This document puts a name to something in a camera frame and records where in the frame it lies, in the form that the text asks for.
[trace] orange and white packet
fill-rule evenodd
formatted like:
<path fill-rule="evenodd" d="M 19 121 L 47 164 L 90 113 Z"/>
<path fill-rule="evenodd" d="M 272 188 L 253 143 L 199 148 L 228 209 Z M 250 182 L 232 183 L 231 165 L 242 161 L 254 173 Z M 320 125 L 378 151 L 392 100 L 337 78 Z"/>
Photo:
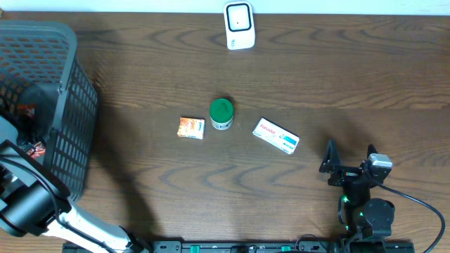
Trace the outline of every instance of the orange and white packet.
<path fill-rule="evenodd" d="M 204 119 L 180 118 L 180 127 L 176 133 L 178 136 L 203 139 L 203 133 L 205 133 Z"/>

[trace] wood grain surface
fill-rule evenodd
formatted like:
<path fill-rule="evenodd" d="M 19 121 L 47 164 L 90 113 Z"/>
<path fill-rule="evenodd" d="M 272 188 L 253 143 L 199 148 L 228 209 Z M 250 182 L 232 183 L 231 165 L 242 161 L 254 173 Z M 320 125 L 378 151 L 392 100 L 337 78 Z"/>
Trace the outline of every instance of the wood grain surface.
<path fill-rule="evenodd" d="M 333 237 L 342 189 L 319 165 L 329 138 L 356 166 L 373 143 L 395 166 L 385 184 L 450 218 L 450 18 L 256 15 L 254 48 L 226 48 L 222 15 L 4 13 L 71 26 L 101 96 L 79 204 L 148 239 Z M 227 131 L 208 107 L 230 98 Z M 180 116 L 207 120 L 178 138 Z M 291 156 L 254 137 L 261 117 L 302 139 Z M 439 232 L 430 210 L 381 189 L 395 240 L 422 252 Z M 62 240 L 13 238 L 0 252 L 60 252 Z M 444 235 L 435 252 L 450 251 Z"/>

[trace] gray plastic basket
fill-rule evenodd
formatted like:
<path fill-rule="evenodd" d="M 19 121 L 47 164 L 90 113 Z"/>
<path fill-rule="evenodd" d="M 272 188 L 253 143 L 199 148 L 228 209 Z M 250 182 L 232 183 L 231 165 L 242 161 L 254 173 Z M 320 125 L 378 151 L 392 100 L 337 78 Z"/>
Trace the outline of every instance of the gray plastic basket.
<path fill-rule="evenodd" d="M 77 38 L 56 22 L 0 21 L 0 106 L 36 106 L 46 153 L 38 160 L 78 200 L 86 181 L 97 94 L 76 58 Z"/>

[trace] white wall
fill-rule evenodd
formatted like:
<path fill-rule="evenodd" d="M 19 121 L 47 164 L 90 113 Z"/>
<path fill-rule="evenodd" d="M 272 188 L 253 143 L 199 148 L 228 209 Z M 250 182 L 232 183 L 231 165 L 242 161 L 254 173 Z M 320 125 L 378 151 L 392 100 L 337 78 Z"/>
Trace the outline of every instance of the white wall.
<path fill-rule="evenodd" d="M 5 11 L 221 13 L 227 0 L 1 0 Z M 450 0 L 249 0 L 255 13 L 450 15 Z"/>

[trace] green lid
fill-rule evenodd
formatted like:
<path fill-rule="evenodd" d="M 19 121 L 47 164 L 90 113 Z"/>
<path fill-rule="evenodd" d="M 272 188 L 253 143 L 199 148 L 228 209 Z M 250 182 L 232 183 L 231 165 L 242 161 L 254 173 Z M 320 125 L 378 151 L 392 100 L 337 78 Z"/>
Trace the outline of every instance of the green lid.
<path fill-rule="evenodd" d="M 210 116 L 217 123 L 227 123 L 233 117 L 233 113 L 233 105 L 225 98 L 219 98 L 211 104 Z"/>

